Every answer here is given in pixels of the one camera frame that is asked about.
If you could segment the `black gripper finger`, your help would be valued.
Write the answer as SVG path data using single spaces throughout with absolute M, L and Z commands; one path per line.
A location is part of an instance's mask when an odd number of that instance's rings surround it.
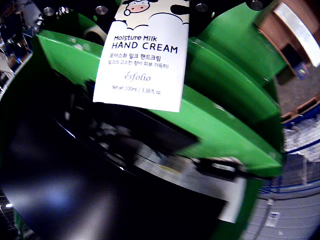
M 188 37 L 200 34 L 219 15 L 241 4 L 257 12 L 266 8 L 271 2 L 272 0 L 191 0 Z
M 39 9 L 46 17 L 60 18 L 73 10 L 95 22 L 105 33 L 109 32 L 120 6 L 119 0 L 40 0 Z

